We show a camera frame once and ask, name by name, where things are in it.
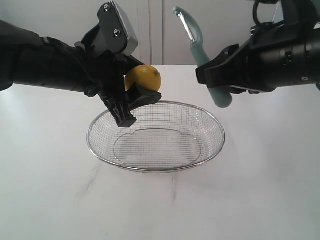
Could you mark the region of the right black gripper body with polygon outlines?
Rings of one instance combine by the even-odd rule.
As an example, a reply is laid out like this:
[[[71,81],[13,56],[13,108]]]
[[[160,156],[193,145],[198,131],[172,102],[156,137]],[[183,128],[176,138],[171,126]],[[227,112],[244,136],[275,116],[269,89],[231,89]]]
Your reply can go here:
[[[256,0],[252,8],[254,31],[241,49],[241,72],[234,86],[253,93],[310,83],[310,1],[280,1],[283,19],[261,22],[261,5],[275,0]]]

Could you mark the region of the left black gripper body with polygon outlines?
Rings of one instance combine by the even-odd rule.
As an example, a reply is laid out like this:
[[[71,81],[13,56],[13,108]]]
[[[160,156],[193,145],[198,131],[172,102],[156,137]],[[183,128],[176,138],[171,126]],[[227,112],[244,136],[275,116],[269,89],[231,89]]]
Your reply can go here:
[[[117,126],[129,128],[137,119],[129,110],[124,75],[119,70],[115,55],[106,51],[99,57],[92,57],[83,47],[76,47],[74,59],[81,73],[74,90],[89,98],[99,96]]]

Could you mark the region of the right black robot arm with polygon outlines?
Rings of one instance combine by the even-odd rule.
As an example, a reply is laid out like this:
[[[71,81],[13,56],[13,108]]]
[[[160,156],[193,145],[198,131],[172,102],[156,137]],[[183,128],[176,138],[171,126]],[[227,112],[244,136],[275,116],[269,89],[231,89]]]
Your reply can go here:
[[[233,94],[270,93],[280,87],[320,83],[320,16],[311,0],[281,1],[283,20],[260,22],[258,7],[275,0],[256,0],[255,23],[243,45],[226,47],[196,69],[197,81]]]

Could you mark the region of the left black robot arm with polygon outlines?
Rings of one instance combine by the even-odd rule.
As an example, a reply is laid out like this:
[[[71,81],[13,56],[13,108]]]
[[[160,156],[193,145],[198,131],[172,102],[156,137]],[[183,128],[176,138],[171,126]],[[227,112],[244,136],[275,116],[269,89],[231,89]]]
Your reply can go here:
[[[133,56],[104,49],[95,52],[94,27],[75,47],[41,37],[8,22],[0,23],[0,89],[26,85],[98,96],[120,128],[129,128],[136,118],[132,110],[157,103],[162,95],[135,83],[125,89],[125,75],[141,62]]]

